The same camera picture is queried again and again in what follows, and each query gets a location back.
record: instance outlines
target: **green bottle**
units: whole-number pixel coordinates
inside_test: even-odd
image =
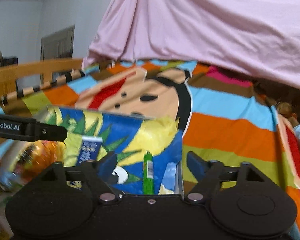
[[[152,154],[147,151],[143,157],[143,194],[154,195]]]

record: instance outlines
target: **colorful striped bedding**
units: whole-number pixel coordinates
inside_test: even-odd
[[[290,235],[300,239],[298,142],[287,120],[254,92],[250,81],[196,61],[121,62],[100,73],[94,72],[95,68],[87,68],[85,77],[8,104],[0,100],[0,113],[32,116],[53,104],[172,117],[183,130],[185,192],[197,183],[186,165],[189,151],[227,166],[249,161],[296,202],[298,217]],[[3,142],[0,139],[0,149],[7,144]]]

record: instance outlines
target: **wooden headboard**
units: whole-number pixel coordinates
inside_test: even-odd
[[[63,58],[1,67],[0,97],[16,90],[16,80],[19,78],[41,74],[42,82],[51,81],[53,73],[81,69],[81,64],[82,58]]]

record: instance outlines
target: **screw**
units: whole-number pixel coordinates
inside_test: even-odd
[[[100,195],[100,199],[106,202],[112,201],[115,200],[115,195],[112,193],[103,193]]]
[[[188,196],[187,196],[188,199],[192,200],[192,201],[200,201],[203,199],[203,195],[200,194],[200,193],[190,193]]]
[[[155,203],[155,200],[154,200],[154,199],[149,199],[149,200],[148,200],[148,203],[149,203],[149,204],[154,204],[154,203]]]

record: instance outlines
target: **white label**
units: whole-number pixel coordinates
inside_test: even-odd
[[[153,162],[147,161],[147,178],[153,179]]]

